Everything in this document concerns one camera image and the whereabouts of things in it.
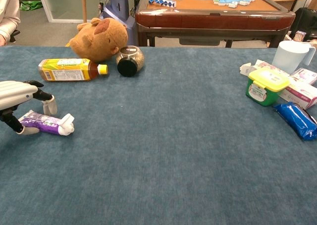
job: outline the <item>white sleeve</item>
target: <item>white sleeve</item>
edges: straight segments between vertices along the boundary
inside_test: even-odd
[[[4,7],[4,16],[0,22],[0,34],[8,42],[10,35],[20,23],[19,0],[0,0],[0,5]]]

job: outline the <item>person's hand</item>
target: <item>person's hand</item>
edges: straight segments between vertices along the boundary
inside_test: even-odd
[[[4,45],[6,45],[6,40],[5,40],[4,36],[2,36],[0,34],[0,46],[4,46]]]

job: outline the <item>black jar lid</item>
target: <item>black jar lid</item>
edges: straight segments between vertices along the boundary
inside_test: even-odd
[[[130,57],[124,57],[118,62],[117,69],[121,75],[125,77],[131,77],[137,73],[138,64],[134,59]]]

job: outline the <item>green container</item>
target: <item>green container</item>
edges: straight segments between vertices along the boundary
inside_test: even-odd
[[[249,74],[246,95],[262,106],[272,105],[281,91],[289,85],[287,77],[268,68],[260,68]]]

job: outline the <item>yellow lid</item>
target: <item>yellow lid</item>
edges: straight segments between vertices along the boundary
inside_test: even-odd
[[[107,65],[98,65],[98,73],[99,75],[107,75],[108,74],[108,66]]]
[[[281,91],[290,84],[287,77],[268,68],[252,71],[249,78],[253,80],[254,84],[273,92]]]

